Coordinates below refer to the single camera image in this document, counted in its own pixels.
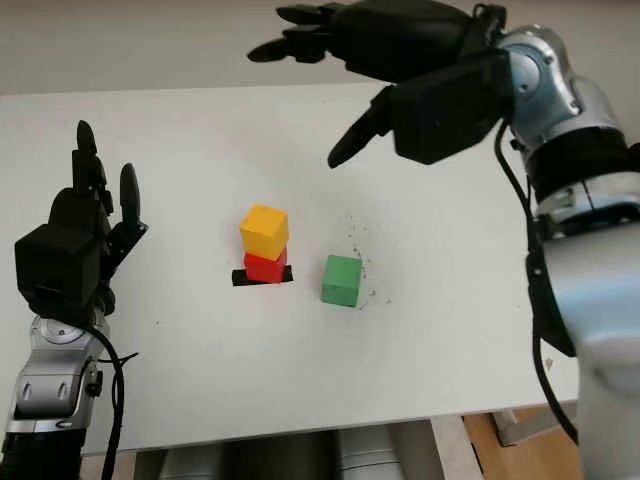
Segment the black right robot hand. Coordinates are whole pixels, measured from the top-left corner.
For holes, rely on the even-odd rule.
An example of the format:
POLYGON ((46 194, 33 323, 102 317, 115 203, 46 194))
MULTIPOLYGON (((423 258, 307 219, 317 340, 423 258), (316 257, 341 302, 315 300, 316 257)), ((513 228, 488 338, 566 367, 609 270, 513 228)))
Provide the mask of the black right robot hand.
POLYGON ((394 87, 453 63, 472 22, 469 14, 437 1, 298 3, 280 6, 276 13, 291 26, 253 48, 247 54, 250 61, 291 57, 315 64, 330 54, 343 61, 346 70, 388 84, 330 151, 332 169, 391 130, 394 87))

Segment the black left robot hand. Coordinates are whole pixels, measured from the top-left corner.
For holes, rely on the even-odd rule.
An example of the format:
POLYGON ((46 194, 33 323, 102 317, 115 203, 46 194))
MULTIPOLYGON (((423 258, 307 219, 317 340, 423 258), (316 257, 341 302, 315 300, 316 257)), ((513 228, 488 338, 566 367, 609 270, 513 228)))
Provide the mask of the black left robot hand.
POLYGON ((72 185, 55 197, 49 222, 88 233, 100 251, 100 278, 108 282, 133 250, 148 226, 141 220, 141 197, 134 165, 120 172, 119 199, 122 219, 112 226, 114 212, 103 164, 98 157, 94 132, 81 120, 76 129, 77 148, 72 151, 72 185))

